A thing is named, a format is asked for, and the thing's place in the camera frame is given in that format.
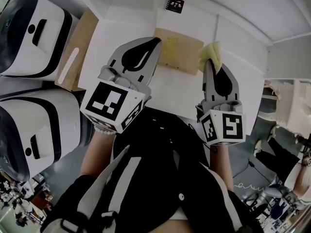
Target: sticker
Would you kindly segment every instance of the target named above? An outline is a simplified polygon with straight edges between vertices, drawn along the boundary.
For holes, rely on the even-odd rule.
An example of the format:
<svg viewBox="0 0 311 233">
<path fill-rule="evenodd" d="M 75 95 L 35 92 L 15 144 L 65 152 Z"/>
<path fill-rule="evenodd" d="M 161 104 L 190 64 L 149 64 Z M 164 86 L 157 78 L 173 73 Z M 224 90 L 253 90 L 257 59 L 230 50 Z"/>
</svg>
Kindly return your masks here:
<svg viewBox="0 0 311 233">
<path fill-rule="evenodd" d="M 140 103 L 134 108 L 134 110 L 122 122 L 121 125 L 122 125 L 123 130 L 125 130 L 127 125 L 129 125 L 133 121 L 133 119 L 138 115 L 138 113 L 141 111 L 141 109 L 142 109 L 142 101 L 140 101 Z"/>
<path fill-rule="evenodd" d="M 215 143 L 213 145 L 220 145 L 220 146 L 223 146 L 223 145 L 232 145 L 232 144 L 235 144 L 236 142 L 218 142 L 218 143 Z"/>
<path fill-rule="evenodd" d="M 183 0 L 168 0 L 166 3 L 166 9 L 181 14 L 183 10 Z"/>
<path fill-rule="evenodd" d="M 206 118 L 204 118 L 202 121 L 202 126 L 205 133 L 205 138 L 207 142 L 213 141 L 217 139 L 217 134 L 215 131 L 215 127 L 212 121 L 212 118 L 210 115 L 208 115 Z"/>
<path fill-rule="evenodd" d="M 115 127 L 114 125 L 112 125 L 112 124 L 103 122 L 103 121 L 101 121 L 101 120 L 99 120 L 99 119 L 97 119 L 97 118 L 94 118 L 94 117 L 92 117 L 92 116 L 89 116 L 89 119 L 90 119 L 91 121 L 93 121 L 94 123 L 97 123 L 97 124 L 99 124 L 99 125 L 101 125 L 101 126 L 107 128 L 107 129 L 110 129 L 110 130 L 113 130 L 113 131 L 117 131 L 117 130 L 116 130 L 116 127 Z"/>
<path fill-rule="evenodd" d="M 115 121 L 126 98 L 127 91 L 100 82 L 86 109 L 102 117 Z"/>
<path fill-rule="evenodd" d="M 224 139 L 243 139 L 242 116 L 223 114 Z"/>
</svg>

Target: shoe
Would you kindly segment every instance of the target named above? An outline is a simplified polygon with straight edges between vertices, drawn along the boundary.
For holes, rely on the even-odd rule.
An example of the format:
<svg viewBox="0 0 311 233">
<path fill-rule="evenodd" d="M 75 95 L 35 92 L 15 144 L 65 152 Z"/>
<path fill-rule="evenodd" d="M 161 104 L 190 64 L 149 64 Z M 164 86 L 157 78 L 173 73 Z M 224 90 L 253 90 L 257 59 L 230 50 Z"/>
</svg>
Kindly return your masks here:
<svg viewBox="0 0 311 233">
<path fill-rule="evenodd" d="M 276 137 L 276 126 L 273 126 L 272 129 L 270 130 L 267 142 L 270 141 L 271 138 L 275 137 Z"/>
<path fill-rule="evenodd" d="M 258 140 L 255 145 L 255 150 L 254 150 L 254 156 L 256 157 L 256 154 L 261 152 L 261 140 Z"/>
</svg>

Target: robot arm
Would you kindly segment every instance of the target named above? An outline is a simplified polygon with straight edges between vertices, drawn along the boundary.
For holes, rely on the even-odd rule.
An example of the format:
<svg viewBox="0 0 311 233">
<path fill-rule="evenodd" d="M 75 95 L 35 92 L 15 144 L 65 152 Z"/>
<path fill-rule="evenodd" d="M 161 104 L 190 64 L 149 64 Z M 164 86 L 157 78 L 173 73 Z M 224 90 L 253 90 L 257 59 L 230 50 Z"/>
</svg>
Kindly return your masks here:
<svg viewBox="0 0 311 233">
<path fill-rule="evenodd" d="M 239 84 L 226 65 L 216 74 L 208 60 L 203 74 L 204 100 L 196 106 L 207 144 L 232 145 L 245 141 L 245 115 Z"/>
<path fill-rule="evenodd" d="M 140 38 L 118 47 L 92 87 L 87 89 L 81 111 L 97 127 L 122 133 L 151 98 L 148 84 L 162 50 L 157 37 Z M 245 115 L 239 85 L 223 65 L 215 72 L 208 60 L 203 75 L 204 100 L 196 106 L 207 143 L 231 145 L 245 141 Z"/>
<path fill-rule="evenodd" d="M 157 37 L 118 47 L 87 89 L 80 110 L 98 128 L 122 133 L 151 98 L 148 84 L 161 50 Z"/>
</svg>

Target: small label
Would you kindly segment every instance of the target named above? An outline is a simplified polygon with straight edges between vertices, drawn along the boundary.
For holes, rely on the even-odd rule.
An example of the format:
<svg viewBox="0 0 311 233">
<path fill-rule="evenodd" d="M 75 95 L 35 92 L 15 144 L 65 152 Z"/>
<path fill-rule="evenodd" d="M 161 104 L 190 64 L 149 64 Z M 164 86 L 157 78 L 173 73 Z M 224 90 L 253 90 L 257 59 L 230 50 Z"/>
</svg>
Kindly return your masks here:
<svg viewBox="0 0 311 233">
<path fill-rule="evenodd" d="M 183 0 L 168 0 L 166 4 L 166 9 L 181 14 L 183 6 Z"/>
</svg>

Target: wooden board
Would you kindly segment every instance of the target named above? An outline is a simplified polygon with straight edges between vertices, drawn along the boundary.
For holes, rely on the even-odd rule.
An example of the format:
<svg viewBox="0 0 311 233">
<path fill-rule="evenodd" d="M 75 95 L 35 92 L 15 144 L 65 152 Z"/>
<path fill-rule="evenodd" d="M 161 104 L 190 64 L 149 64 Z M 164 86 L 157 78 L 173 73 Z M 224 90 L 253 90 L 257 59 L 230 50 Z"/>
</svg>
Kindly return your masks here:
<svg viewBox="0 0 311 233">
<path fill-rule="evenodd" d="M 56 85 L 68 91 L 82 90 L 78 87 L 80 73 L 97 23 L 97 17 L 87 8 L 74 29 L 69 44 L 62 55 L 55 79 Z M 74 53 L 75 49 L 78 50 L 78 53 L 73 58 L 71 65 L 68 63 L 69 66 L 67 66 L 66 64 L 70 60 L 70 56 Z"/>
<path fill-rule="evenodd" d="M 196 75 L 203 41 L 174 31 L 156 28 L 154 36 L 163 42 L 158 64 Z"/>
</svg>

